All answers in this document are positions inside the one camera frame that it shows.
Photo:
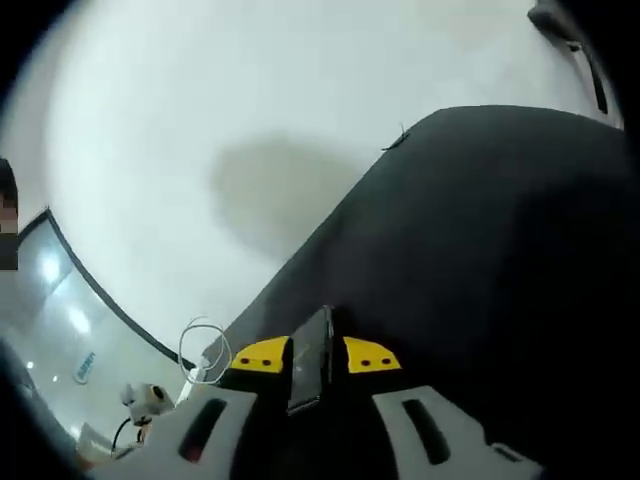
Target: white wall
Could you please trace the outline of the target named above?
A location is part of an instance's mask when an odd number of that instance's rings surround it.
[[[85,3],[49,98],[52,210],[98,282],[175,349],[191,316],[236,318],[400,123],[487,103],[594,115],[532,4]]]

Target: yellow bracket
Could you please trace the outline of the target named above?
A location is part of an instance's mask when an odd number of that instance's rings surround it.
[[[349,357],[349,373],[402,369],[396,356],[382,345],[353,337],[344,337],[344,344]]]
[[[252,343],[243,348],[231,363],[236,370],[262,373],[280,373],[284,368],[282,357],[289,337],[276,337]]]

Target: white cable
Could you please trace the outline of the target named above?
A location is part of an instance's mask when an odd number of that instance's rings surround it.
[[[178,364],[180,365],[182,374],[186,378],[187,382],[191,383],[192,385],[213,385],[215,383],[218,383],[220,378],[222,378],[222,375],[224,375],[227,369],[231,366],[231,361],[233,360],[233,352],[231,351],[231,345],[229,345],[229,340],[227,340],[227,337],[224,334],[224,329],[220,325],[214,325],[212,323],[194,325],[194,322],[202,319],[209,320],[209,317],[207,317],[206,315],[199,315],[195,318],[192,318],[191,321],[189,321],[185,329],[180,334],[180,342],[178,343]],[[182,362],[182,342],[184,341],[184,336],[189,330],[196,330],[198,328],[210,328],[213,330],[217,330],[218,332],[220,332],[220,336],[222,338],[222,341],[220,342],[220,353],[218,354],[216,359],[211,363],[211,365],[203,368],[205,372],[208,372],[209,370],[214,369],[218,365],[218,363],[220,362],[220,359],[222,358],[222,355],[224,354],[225,348],[229,355],[227,364],[222,369],[222,372],[220,372],[220,375],[218,375],[214,380],[207,380],[207,381],[194,380],[193,378],[191,378],[190,372],[187,370],[187,368],[184,366],[184,363]]]

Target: black cable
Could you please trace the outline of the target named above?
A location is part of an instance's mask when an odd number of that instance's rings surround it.
[[[124,428],[124,426],[130,421],[131,421],[131,418],[127,418],[124,422],[120,424],[120,426],[118,427],[118,430],[116,430],[116,434],[113,437],[113,443],[111,444],[111,456],[113,456],[113,453],[116,451],[116,444],[118,443],[118,437],[120,436],[120,432],[122,432],[122,429]]]

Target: black border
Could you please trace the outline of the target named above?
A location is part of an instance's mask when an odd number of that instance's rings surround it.
[[[60,230],[60,225],[56,221],[53,213],[49,208],[40,213],[36,218],[34,218],[29,224],[18,233],[18,246],[22,244],[22,242],[29,236],[29,234],[39,227],[42,223],[49,221],[53,231],[58,237],[58,240],[62,244],[67,255],[71,259],[73,265],[78,269],[82,277],[86,280],[89,286],[93,289],[94,292],[100,297],[100,299],[109,307],[124,323],[126,323],[131,330],[137,333],[143,340],[145,340],[149,345],[154,347],[160,353],[162,353],[165,357],[173,360],[175,363],[178,363],[178,354],[168,348],[167,346],[160,343],[156,340],[149,332],[147,332],[144,328],[138,325],[135,320],[133,320],[129,315],[126,314],[122,308],[115,302],[113,298],[100,286],[100,284],[96,281],[95,278],[89,273],[89,271],[84,267],[82,261],[78,258],[78,256],[73,252],[71,245],[67,242],[62,230]],[[182,359],[184,366],[191,370],[195,367],[193,363],[189,360],[183,358]]]

